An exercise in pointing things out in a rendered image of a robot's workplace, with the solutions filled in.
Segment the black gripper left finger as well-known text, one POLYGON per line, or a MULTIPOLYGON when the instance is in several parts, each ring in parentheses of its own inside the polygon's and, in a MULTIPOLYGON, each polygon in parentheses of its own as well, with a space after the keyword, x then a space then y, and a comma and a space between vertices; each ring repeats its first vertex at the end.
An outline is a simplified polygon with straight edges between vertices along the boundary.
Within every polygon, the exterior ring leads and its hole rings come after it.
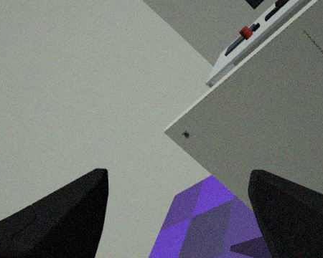
POLYGON ((95 169, 0 221, 0 258, 95 258, 108 200, 95 169))

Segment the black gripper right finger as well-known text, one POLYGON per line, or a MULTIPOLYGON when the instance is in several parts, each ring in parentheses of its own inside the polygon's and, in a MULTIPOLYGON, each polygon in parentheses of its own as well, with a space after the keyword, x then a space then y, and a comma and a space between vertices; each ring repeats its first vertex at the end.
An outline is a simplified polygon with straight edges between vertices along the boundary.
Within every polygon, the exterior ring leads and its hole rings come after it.
POLYGON ((273 258, 323 258, 323 194, 254 169, 248 197, 273 258))

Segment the grey flat rectangular board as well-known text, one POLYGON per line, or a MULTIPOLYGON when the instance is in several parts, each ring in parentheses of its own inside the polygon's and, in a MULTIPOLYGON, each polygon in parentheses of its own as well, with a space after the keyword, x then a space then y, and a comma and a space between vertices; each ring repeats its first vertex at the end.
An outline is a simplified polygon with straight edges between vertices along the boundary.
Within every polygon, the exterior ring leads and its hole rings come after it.
POLYGON ((323 194, 323 0, 310 1, 164 132, 251 210, 254 169, 323 194))

